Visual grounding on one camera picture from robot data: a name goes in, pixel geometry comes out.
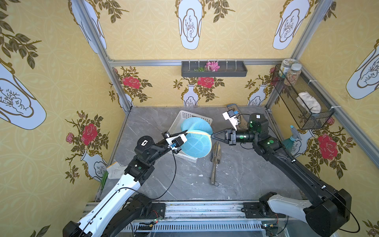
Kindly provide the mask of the white perforated plastic basket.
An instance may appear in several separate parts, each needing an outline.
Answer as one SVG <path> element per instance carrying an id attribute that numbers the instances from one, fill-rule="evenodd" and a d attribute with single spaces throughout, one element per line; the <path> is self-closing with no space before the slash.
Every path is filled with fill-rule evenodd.
<path id="1" fill-rule="evenodd" d="M 184 132 L 187 141 L 180 147 L 176 157 L 196 163 L 206 157 L 212 149 L 212 119 L 181 110 L 168 132 L 173 135 Z"/>

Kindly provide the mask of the glass jar white lid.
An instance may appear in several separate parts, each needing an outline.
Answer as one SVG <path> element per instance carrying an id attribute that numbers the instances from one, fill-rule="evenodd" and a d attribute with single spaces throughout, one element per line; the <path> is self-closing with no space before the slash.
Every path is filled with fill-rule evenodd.
<path id="1" fill-rule="evenodd" d="M 287 72 L 289 69 L 291 69 L 291 66 L 295 63 L 298 63 L 298 60 L 296 59 L 292 59 L 292 58 L 287 58 L 287 59 L 284 59 L 281 63 L 281 66 L 280 66 L 280 69 L 278 71 L 278 75 L 281 77 L 281 78 L 285 78 Z"/>

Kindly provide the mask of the glass jar with grains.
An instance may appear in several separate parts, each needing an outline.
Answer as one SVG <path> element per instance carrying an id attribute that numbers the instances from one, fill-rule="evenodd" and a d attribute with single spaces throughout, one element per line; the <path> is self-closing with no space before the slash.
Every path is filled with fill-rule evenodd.
<path id="1" fill-rule="evenodd" d="M 299 63 L 294 63 L 291 65 L 291 68 L 286 73 L 286 79 L 284 84 L 287 86 L 293 86 L 301 74 L 302 65 Z"/>

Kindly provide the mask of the white cloth at left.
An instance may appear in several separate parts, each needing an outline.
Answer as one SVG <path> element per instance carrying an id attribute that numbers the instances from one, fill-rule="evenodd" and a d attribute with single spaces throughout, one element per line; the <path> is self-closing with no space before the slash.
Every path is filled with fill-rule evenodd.
<path id="1" fill-rule="evenodd" d="M 119 180 L 124 175 L 126 168 L 127 166 L 122 166 L 118 162 L 113 163 L 107 167 L 108 179 Z"/>

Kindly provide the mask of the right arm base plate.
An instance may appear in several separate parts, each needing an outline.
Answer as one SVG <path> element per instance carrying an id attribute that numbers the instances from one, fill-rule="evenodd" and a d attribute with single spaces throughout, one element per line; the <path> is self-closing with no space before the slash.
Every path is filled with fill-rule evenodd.
<path id="1" fill-rule="evenodd" d="M 267 204 L 244 202 L 241 212 L 246 218 L 286 218 L 286 215 L 273 212 Z"/>

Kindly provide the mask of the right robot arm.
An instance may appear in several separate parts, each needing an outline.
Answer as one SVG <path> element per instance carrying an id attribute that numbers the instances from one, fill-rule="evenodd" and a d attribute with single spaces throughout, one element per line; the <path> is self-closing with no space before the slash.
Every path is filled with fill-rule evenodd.
<path id="1" fill-rule="evenodd" d="M 281 170 L 305 194 L 306 200 L 283 197 L 268 192 L 259 199 L 258 210 L 262 215 L 283 214 L 307 223 L 321 237 L 330 237 L 350 220 L 351 195 L 344 189 L 336 190 L 303 164 L 298 162 L 284 144 L 269 134 L 269 123 L 263 114 L 253 113 L 246 129 L 238 129 L 234 111 L 223 113 L 233 128 L 221 130 L 211 137 L 228 145 L 250 143 L 253 150 L 266 161 Z"/>

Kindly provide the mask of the turquoise mesh laundry bag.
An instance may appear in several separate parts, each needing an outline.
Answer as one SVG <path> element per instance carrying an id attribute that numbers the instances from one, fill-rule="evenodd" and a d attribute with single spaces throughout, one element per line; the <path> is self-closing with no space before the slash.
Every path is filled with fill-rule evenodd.
<path id="1" fill-rule="evenodd" d="M 203 158 L 210 153 L 213 130 L 206 120 L 197 117 L 185 119 L 181 124 L 181 130 L 187 130 L 187 142 L 181 146 L 187 156 Z"/>

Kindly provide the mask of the metal garden trowel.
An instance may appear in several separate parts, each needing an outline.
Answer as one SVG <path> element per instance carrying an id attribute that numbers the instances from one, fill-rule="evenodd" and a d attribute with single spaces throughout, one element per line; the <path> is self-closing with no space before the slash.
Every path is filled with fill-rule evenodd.
<path id="1" fill-rule="evenodd" d="M 211 181 L 211 184 L 214 186 L 219 186 L 219 184 L 216 181 L 216 168 L 217 168 L 217 165 L 220 163 L 220 160 L 221 160 L 221 145 L 217 141 L 214 144 L 212 148 L 212 153 L 211 153 L 211 162 L 213 166 L 212 166 L 210 181 Z"/>

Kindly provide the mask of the grey wall shelf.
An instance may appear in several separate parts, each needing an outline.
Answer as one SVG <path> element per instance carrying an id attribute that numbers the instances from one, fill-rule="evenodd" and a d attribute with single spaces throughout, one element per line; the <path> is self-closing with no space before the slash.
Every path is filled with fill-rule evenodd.
<path id="1" fill-rule="evenodd" d="M 222 78 L 222 77 L 245 77 L 247 67 L 244 61 L 238 60 L 195 60 L 181 62 L 181 75 L 186 78 Z"/>

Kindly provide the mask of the teal spray bottle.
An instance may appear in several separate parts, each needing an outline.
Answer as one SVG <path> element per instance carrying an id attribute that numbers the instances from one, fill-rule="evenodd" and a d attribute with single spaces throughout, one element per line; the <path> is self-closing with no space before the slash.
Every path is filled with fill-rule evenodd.
<path id="1" fill-rule="evenodd" d="M 284 145 L 285 149 L 294 156 L 300 149 L 302 138 L 299 131 L 293 125 L 291 125 L 290 128 L 292 135 L 289 138 L 283 140 L 282 144 Z"/>

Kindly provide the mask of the crumpled white cloth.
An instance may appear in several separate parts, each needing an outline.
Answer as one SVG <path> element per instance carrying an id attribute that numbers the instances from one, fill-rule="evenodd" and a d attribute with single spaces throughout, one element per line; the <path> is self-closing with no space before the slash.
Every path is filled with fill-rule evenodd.
<path id="1" fill-rule="evenodd" d="M 308 92 L 300 92 L 298 94 L 297 101 L 309 113 L 318 114 L 321 112 L 321 105 Z"/>

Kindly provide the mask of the pink artificial flower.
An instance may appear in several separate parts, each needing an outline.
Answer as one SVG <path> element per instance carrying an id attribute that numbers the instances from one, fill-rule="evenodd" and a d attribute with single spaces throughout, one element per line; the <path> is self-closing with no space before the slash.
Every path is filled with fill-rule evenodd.
<path id="1" fill-rule="evenodd" d="M 206 63 L 205 69 L 207 72 L 217 72 L 220 69 L 219 62 L 209 61 Z"/>

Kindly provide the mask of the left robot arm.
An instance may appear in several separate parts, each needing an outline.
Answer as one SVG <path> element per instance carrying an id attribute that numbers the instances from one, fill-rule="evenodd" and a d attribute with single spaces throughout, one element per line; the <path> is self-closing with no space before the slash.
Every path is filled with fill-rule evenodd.
<path id="1" fill-rule="evenodd" d="M 135 156 L 123 175 L 101 202 L 79 222 L 69 222 L 63 229 L 64 237 L 115 237 L 133 220 L 147 216 L 152 199 L 138 192 L 154 171 L 155 162 L 165 154 L 174 154 L 186 143 L 186 131 L 171 135 L 163 133 L 156 143 L 143 136 L 137 141 Z"/>

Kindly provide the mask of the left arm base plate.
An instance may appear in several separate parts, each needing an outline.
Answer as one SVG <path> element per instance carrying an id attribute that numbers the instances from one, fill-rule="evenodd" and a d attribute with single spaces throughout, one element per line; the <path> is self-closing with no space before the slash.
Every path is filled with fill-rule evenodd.
<path id="1" fill-rule="evenodd" d="M 157 218 L 165 218 L 166 212 L 166 204 L 163 202 L 154 202 L 152 203 L 148 219 L 157 219 Z"/>

